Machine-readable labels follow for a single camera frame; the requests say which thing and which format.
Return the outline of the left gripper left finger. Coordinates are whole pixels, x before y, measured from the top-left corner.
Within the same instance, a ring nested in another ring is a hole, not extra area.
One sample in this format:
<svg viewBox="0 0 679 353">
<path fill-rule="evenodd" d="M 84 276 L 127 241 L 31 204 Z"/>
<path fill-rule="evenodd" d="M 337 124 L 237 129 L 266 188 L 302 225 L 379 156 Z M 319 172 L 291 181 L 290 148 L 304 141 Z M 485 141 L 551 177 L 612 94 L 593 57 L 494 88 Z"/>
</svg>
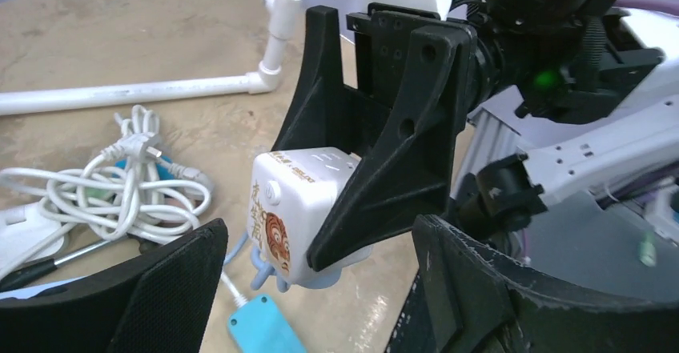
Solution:
<svg viewBox="0 0 679 353">
<path fill-rule="evenodd" d="M 1 301 L 3 352 L 197 352 L 229 234 L 214 219 L 104 271 Z"/>
</svg>

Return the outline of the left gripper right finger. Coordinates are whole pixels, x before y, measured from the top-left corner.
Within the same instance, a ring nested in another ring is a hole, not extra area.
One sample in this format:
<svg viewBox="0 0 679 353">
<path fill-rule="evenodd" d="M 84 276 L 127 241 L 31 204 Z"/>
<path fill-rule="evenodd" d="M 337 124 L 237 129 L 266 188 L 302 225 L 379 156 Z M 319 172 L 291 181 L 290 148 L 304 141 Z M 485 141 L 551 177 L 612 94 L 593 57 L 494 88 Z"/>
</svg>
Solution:
<svg viewBox="0 0 679 353">
<path fill-rule="evenodd" d="M 675 352 L 678 305 L 580 287 L 436 215 L 412 228 L 418 273 L 388 352 Z"/>
</svg>

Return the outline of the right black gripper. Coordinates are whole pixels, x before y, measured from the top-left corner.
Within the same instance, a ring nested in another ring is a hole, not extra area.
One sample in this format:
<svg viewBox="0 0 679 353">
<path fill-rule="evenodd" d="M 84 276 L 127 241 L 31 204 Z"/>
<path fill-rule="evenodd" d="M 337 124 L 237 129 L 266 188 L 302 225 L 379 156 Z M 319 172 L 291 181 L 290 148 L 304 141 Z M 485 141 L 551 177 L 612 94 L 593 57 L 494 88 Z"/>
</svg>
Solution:
<svg viewBox="0 0 679 353">
<path fill-rule="evenodd" d="M 344 83 L 339 11 L 307 9 L 298 82 L 271 148 L 363 156 L 307 250 L 314 271 L 448 209 L 473 72 L 477 34 L 464 20 L 372 2 L 346 22 L 357 86 Z"/>
</svg>

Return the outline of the white cube socket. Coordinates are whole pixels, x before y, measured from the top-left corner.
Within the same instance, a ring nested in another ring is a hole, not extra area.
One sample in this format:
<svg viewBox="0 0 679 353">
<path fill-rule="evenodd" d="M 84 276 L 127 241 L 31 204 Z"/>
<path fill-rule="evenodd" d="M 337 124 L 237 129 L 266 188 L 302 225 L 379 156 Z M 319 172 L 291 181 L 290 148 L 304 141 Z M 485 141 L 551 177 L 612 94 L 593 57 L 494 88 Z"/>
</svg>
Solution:
<svg viewBox="0 0 679 353">
<path fill-rule="evenodd" d="M 299 285 L 311 268 L 307 250 L 358 163 L 334 147 L 270 151 L 255 158 L 247 233 L 271 266 L 279 291 Z M 329 267 L 345 268 L 371 253 L 372 247 L 364 247 Z"/>
</svg>

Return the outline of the white angled plug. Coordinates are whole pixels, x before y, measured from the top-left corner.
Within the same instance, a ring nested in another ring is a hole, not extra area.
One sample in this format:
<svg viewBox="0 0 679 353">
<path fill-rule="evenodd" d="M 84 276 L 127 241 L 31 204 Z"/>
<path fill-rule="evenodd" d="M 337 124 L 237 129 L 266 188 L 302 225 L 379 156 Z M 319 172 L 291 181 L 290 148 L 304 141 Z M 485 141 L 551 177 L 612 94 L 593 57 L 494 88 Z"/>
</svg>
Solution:
<svg viewBox="0 0 679 353">
<path fill-rule="evenodd" d="M 149 146 L 145 149 L 145 152 L 150 155 L 152 159 L 155 160 L 162 168 L 164 168 L 169 174 L 177 179 L 184 179 L 187 181 L 192 181 L 202 185 L 212 192 L 215 188 L 215 184 L 211 179 L 204 174 L 201 170 L 190 166 L 184 166 L 178 163 L 167 161 L 163 157 L 162 151 L 156 149 L 155 147 Z"/>
</svg>

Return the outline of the white plug adapter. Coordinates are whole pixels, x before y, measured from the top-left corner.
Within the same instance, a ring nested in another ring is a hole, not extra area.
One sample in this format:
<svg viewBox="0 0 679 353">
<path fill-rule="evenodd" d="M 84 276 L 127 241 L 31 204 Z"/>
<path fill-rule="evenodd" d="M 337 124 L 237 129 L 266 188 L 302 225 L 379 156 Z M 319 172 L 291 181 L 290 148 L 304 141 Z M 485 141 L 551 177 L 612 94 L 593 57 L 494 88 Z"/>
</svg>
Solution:
<svg viewBox="0 0 679 353">
<path fill-rule="evenodd" d="M 25 257 L 26 252 L 62 229 L 59 221 L 44 217 L 38 209 L 39 202 L 35 202 L 1 210 L 1 275 L 26 262 L 55 257 L 68 247 L 69 235 L 64 234 L 35 254 Z"/>
</svg>

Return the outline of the green plug adapter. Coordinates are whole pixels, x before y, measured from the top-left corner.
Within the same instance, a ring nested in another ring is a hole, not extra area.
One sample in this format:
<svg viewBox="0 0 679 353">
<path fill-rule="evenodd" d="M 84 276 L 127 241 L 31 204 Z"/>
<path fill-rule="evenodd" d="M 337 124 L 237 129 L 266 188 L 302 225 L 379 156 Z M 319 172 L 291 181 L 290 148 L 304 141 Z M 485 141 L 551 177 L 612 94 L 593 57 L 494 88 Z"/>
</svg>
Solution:
<svg viewBox="0 0 679 353">
<path fill-rule="evenodd" d="M 86 187 L 85 188 L 85 194 L 87 198 L 93 198 L 93 199 L 100 199 L 107 201 L 110 196 L 109 196 L 109 191 L 105 189 L 99 189 L 99 188 L 94 188 L 94 187 Z"/>
</svg>

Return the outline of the light blue round plug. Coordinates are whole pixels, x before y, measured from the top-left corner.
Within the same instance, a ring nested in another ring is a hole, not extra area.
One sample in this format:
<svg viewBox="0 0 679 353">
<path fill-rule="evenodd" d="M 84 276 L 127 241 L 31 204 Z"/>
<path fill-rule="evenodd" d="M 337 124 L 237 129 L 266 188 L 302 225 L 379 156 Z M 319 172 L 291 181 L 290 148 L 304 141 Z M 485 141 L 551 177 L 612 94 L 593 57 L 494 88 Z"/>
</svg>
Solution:
<svg viewBox="0 0 679 353">
<path fill-rule="evenodd" d="M 322 271 L 314 271 L 310 268 L 299 285 L 311 290 L 326 289 L 338 283 L 342 272 L 342 267 L 328 267 Z"/>
</svg>

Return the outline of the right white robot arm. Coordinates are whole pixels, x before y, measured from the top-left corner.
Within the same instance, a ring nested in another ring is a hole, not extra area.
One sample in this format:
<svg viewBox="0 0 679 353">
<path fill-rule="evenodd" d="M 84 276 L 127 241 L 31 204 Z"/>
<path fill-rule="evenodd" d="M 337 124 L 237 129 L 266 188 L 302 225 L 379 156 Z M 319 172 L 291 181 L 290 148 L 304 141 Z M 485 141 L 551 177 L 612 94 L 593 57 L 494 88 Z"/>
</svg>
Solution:
<svg viewBox="0 0 679 353">
<path fill-rule="evenodd" d="M 661 64 L 623 31 L 617 0 L 444 0 L 440 11 L 375 0 L 347 16 L 357 86 L 343 81 L 340 15 L 305 14 L 299 81 L 274 150 L 335 148 L 359 163 L 289 259 L 320 272 L 449 209 L 457 135 L 510 86 L 516 115 L 586 124 L 611 114 Z"/>
</svg>

